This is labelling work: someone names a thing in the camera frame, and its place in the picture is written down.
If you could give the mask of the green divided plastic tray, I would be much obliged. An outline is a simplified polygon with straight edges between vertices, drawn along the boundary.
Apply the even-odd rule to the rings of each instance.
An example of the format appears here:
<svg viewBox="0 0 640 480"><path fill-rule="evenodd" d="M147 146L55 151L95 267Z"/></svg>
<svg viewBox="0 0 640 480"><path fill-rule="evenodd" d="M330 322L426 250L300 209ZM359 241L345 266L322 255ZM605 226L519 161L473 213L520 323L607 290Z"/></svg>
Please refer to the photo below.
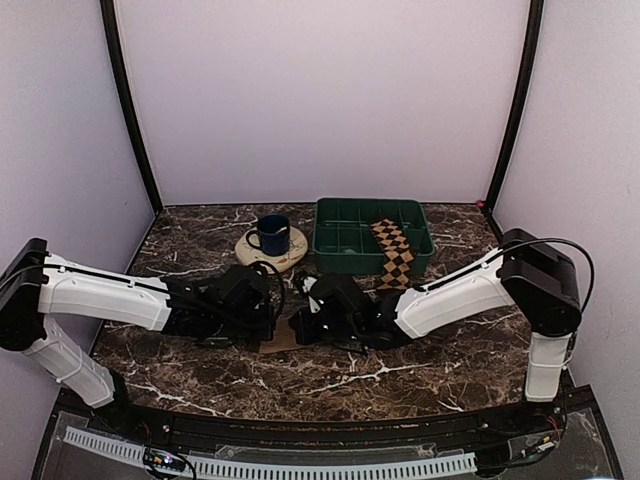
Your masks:
<svg viewBox="0 0 640 480"><path fill-rule="evenodd" d="M412 274L423 274L435 253L422 205L410 199L321 198L315 205L312 249L321 273L378 275L385 255L371 224L389 219L415 253Z"/></svg>

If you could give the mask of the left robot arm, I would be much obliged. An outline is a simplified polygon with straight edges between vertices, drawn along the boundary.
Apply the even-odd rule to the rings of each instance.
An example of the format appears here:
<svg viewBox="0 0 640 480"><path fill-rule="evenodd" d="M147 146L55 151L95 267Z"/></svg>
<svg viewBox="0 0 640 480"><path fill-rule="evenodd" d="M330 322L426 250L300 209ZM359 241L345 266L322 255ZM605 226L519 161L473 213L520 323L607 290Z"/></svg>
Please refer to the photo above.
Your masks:
<svg viewBox="0 0 640 480"><path fill-rule="evenodd" d="M1 275L1 347L33 358L120 436L141 427L124 381L94 361L56 318L95 318L198 343L228 346L273 337L284 304L274 303L272 265L233 265L218 277L178 281L90 268L50 253L44 239L26 242Z"/></svg>

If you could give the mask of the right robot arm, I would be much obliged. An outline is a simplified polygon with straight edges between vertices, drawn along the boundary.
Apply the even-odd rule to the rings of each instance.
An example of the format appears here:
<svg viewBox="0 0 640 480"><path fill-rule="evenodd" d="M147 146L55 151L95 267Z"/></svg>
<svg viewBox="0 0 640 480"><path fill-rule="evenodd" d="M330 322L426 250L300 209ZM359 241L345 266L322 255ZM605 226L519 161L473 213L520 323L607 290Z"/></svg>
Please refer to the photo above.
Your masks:
<svg viewBox="0 0 640 480"><path fill-rule="evenodd" d="M375 301L347 275L302 276L307 306L289 320L299 345L357 343L362 350L390 350L437 329L495 308L517 306L530 324L525 400L510 413L521 434L549 416L570 357L570 345L592 294L579 292L573 260L559 251L581 245L562 238L536 238L514 228L499 247L470 265L429 284Z"/></svg>

